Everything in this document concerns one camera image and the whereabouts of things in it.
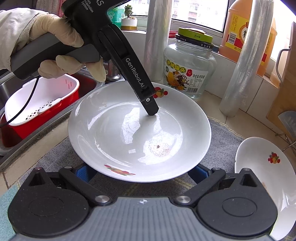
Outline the gloved left hand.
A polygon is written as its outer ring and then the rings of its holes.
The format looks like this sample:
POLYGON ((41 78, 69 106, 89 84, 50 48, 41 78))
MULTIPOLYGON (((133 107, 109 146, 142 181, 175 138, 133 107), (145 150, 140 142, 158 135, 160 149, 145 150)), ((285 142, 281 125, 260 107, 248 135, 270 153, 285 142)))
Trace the gloved left hand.
MULTIPOLYGON (((10 71, 11 55, 47 32, 65 45, 79 48, 84 44, 80 34, 57 15, 29 8, 1 10, 1 69, 10 71)), ((58 78, 64 74, 74 74, 84 66, 96 81, 106 80, 102 60, 81 63, 63 55, 58 55, 55 60, 43 61, 38 73, 47 79, 58 78)))

